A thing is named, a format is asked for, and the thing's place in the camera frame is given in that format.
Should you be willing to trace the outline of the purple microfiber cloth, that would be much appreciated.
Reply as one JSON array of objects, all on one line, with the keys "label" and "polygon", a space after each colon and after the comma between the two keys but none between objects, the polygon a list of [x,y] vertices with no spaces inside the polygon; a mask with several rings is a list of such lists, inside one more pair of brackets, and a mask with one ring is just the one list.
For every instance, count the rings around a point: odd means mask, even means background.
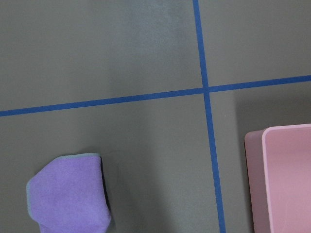
[{"label": "purple microfiber cloth", "polygon": [[105,233],[110,225],[97,153],[55,158],[27,182],[26,195],[42,233]]}]

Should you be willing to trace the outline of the pink plastic tray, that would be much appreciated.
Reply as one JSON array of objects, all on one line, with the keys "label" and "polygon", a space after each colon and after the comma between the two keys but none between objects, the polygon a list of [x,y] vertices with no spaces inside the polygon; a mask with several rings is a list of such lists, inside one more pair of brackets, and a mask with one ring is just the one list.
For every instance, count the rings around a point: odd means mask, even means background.
[{"label": "pink plastic tray", "polygon": [[274,126],[244,138],[256,233],[311,231],[311,126]]}]

